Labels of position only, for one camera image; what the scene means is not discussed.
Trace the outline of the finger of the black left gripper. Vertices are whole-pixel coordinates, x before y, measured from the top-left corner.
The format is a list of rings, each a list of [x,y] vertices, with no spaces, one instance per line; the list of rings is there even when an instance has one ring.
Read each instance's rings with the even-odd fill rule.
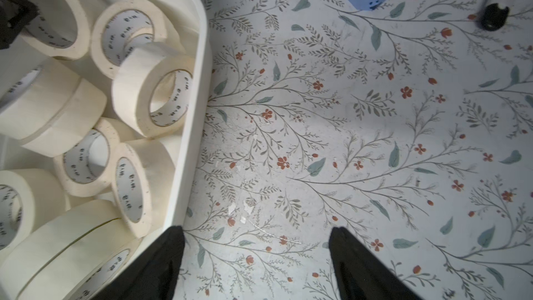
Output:
[[[1,0],[1,49],[8,49],[37,13],[28,0]]]

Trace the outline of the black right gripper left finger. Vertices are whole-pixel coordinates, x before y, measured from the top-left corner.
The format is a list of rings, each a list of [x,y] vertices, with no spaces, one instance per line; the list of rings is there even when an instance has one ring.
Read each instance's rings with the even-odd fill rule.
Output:
[[[98,292],[95,299],[172,299],[185,250],[181,226],[159,236],[124,272]]]

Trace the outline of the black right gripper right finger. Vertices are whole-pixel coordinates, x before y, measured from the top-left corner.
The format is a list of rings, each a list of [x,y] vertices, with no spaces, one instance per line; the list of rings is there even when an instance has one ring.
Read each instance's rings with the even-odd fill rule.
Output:
[[[341,299],[419,299],[344,227],[328,241]]]

